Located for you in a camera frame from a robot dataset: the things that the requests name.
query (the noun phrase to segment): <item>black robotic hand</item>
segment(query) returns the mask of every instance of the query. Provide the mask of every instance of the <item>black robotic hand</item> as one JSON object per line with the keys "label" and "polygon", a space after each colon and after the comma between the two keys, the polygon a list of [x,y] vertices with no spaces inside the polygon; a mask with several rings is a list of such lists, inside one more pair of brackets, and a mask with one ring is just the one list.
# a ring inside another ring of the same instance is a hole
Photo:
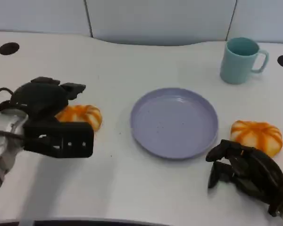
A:
{"label": "black robotic hand", "polygon": [[[222,158],[231,164],[217,161]],[[253,147],[221,140],[207,154],[206,161],[214,162],[209,189],[219,180],[232,182],[240,191],[269,204],[268,213],[273,217],[283,215],[283,173],[268,155]]]}

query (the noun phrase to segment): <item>white table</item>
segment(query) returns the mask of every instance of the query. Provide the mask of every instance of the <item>white table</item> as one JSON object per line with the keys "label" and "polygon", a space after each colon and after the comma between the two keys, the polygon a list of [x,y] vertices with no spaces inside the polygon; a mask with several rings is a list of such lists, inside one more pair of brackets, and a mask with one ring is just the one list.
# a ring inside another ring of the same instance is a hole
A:
{"label": "white table", "polygon": [[[137,146],[129,114],[135,101],[162,87],[193,90],[215,107],[218,140],[229,138],[238,119],[267,121],[283,133],[283,44],[261,44],[270,53],[262,76],[233,86],[219,77],[224,42],[181,47],[106,43],[75,36],[0,32],[0,46],[20,50],[0,55],[0,87],[16,89],[38,76],[86,84],[71,104],[100,108],[104,123],[89,159],[56,160],[18,155],[0,189],[0,219],[122,218],[174,226],[265,226],[267,206],[219,183],[208,194],[212,164],[205,156],[165,161]],[[283,150],[275,161],[283,170]]]}

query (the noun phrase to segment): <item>mug handle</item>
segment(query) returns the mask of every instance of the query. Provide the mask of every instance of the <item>mug handle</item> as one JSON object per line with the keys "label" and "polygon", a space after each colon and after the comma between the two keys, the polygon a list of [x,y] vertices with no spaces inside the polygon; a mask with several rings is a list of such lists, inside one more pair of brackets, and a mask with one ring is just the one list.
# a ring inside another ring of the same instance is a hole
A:
{"label": "mug handle", "polygon": [[267,51],[259,49],[258,53],[264,54],[265,55],[265,59],[264,59],[264,62],[263,62],[263,65],[262,65],[261,68],[256,69],[256,70],[254,70],[254,69],[251,70],[251,72],[253,72],[253,73],[261,73],[261,72],[263,72],[263,70],[265,69],[265,67],[266,67],[266,65],[267,65],[267,63],[269,61],[269,53]]}

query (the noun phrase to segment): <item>plate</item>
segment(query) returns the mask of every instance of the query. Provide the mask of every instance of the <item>plate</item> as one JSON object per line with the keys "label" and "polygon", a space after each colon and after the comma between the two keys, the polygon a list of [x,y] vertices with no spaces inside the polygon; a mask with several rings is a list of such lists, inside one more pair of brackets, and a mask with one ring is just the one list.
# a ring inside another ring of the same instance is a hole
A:
{"label": "plate", "polygon": [[168,159],[186,159],[215,142],[218,118],[202,96],[180,88],[152,91],[131,111],[133,137],[149,152]]}

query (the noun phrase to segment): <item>white surface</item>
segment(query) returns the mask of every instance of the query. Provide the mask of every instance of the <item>white surface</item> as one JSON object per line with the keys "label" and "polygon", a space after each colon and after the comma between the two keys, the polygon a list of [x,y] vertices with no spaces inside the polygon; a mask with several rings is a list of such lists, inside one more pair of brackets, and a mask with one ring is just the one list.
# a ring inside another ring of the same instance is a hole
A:
{"label": "white surface", "polygon": [[87,0],[94,38],[184,45],[225,40],[235,0]]}
{"label": "white surface", "polygon": [[0,30],[90,36],[83,0],[0,0]]}
{"label": "white surface", "polygon": [[[174,226],[266,226],[267,206],[219,183],[207,193],[212,164],[205,156],[165,161],[132,139],[135,101],[162,87],[193,90],[219,117],[218,140],[238,119],[267,121],[283,133],[283,44],[261,44],[270,53],[262,76],[228,85],[219,77],[224,42],[182,47],[127,46],[75,35],[0,32],[0,45],[20,44],[0,55],[0,87],[16,89],[38,76],[87,85],[71,104],[100,108],[104,123],[94,155],[56,160],[22,152],[0,189],[0,219],[48,217],[123,218]],[[275,161],[283,170],[283,150]]]}
{"label": "white surface", "polygon": [[283,42],[283,0],[238,0],[229,39]]}

